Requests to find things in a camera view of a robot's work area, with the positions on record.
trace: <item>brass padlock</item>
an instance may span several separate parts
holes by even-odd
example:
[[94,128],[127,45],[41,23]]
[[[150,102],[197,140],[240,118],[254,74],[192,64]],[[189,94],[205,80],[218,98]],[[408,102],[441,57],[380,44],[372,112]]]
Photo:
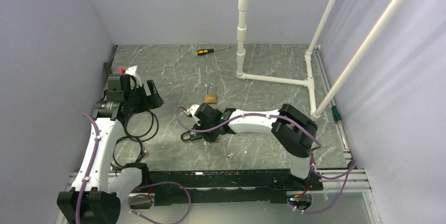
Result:
[[[209,86],[214,87],[214,94],[209,94]],[[214,84],[208,84],[206,86],[205,103],[206,104],[216,104],[217,103],[217,88],[215,87]]]

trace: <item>red cap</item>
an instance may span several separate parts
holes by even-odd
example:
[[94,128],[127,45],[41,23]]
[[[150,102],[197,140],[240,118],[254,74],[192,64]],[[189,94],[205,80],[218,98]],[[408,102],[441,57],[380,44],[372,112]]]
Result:
[[119,72],[120,74],[124,74],[124,73],[125,73],[125,68],[122,67],[122,66],[120,66],[120,67],[118,68],[118,72]]

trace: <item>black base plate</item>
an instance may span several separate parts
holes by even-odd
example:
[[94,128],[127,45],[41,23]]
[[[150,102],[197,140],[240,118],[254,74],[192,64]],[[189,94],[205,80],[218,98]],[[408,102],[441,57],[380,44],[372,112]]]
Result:
[[[302,181],[290,174],[289,169],[220,170],[220,171],[151,171],[152,183],[174,181],[189,189],[193,203],[270,201],[286,203],[287,191],[322,190],[319,177],[310,174]],[[173,185],[153,188],[155,206],[187,203],[184,191]]]

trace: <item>black cable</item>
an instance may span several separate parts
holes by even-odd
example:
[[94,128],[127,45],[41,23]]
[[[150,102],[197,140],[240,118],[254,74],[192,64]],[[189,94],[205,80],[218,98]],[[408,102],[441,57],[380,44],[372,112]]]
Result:
[[[119,139],[116,141],[116,145],[118,145],[118,143],[120,143],[121,141],[124,141],[124,140],[126,140],[126,139],[131,139],[131,140],[133,140],[132,137],[129,137],[129,136],[123,136],[123,137],[119,138]],[[141,160],[144,158],[144,155],[145,155],[143,142],[142,142],[141,139],[139,139],[138,137],[135,137],[135,139],[136,139],[135,141],[139,143],[139,148],[140,148],[139,155],[138,155],[138,157],[136,158],[135,162],[141,162]],[[113,167],[116,168],[116,171],[118,171],[118,170],[122,170],[122,168],[123,168],[124,166],[121,165],[120,163],[118,163],[118,161],[116,160],[116,157],[115,157],[115,150],[114,150],[114,149],[113,149],[113,155],[112,155],[112,157],[113,157],[113,161],[115,162],[116,165],[113,165],[113,164],[111,164],[111,165],[112,165]]]
[[104,99],[105,99],[105,96],[107,95],[107,91],[108,91],[108,89],[105,89],[105,90],[104,90],[104,92],[102,93],[102,98],[101,98],[101,100],[104,100]]
[[157,117],[154,113],[152,113],[152,111],[149,110],[148,112],[149,112],[149,113],[151,114],[151,116],[152,116],[152,122],[150,123],[150,127],[149,127],[149,129],[148,129],[144,134],[142,134],[142,135],[140,135],[140,136],[135,136],[135,135],[132,135],[132,134],[130,134],[130,133],[128,132],[128,122],[129,122],[130,118],[131,118],[133,115],[129,116],[129,117],[126,119],[126,121],[125,121],[125,123],[124,123],[124,132],[125,132],[126,136],[128,136],[128,137],[130,138],[130,140],[132,140],[132,141],[137,141],[137,140],[135,140],[135,139],[140,138],[140,137],[144,137],[144,136],[148,135],[148,134],[150,133],[150,131],[152,130],[152,128],[153,128],[154,119],[155,119],[155,121],[156,121],[156,130],[155,130],[154,134],[153,134],[152,136],[150,136],[150,137],[148,137],[148,138],[146,138],[146,139],[144,139],[144,140],[140,140],[140,141],[141,141],[141,142],[146,142],[146,141],[148,141],[148,140],[154,138],[154,137],[158,134],[158,131],[159,131],[159,120],[158,120],[158,117]]
[[269,190],[272,190],[272,191],[293,191],[293,190],[296,190],[295,186],[288,187],[288,188],[273,188],[273,187],[266,187],[266,188]]
[[119,170],[120,168],[117,167],[117,166],[115,166],[115,165],[113,165],[112,162],[110,163],[110,165],[111,165],[111,167],[112,167],[112,171],[113,171],[113,170],[115,171],[115,176],[117,177],[117,176],[118,176],[118,170]]
[[130,76],[130,78],[133,80],[133,91],[135,91],[135,89],[136,89],[136,78],[135,78],[135,76],[133,76],[133,75],[130,75],[129,74],[129,76]]

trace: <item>pipe elbow joint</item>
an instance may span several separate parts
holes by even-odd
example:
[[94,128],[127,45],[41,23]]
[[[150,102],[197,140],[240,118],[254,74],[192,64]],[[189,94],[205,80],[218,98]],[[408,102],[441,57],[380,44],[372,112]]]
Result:
[[310,112],[310,118],[312,121],[317,121],[319,119],[320,115],[316,116],[315,112]]
[[313,52],[309,52],[308,50],[305,52],[305,61],[311,61],[311,54]]
[[236,71],[236,77],[239,79],[246,79],[246,73],[244,73],[244,72],[239,73]]

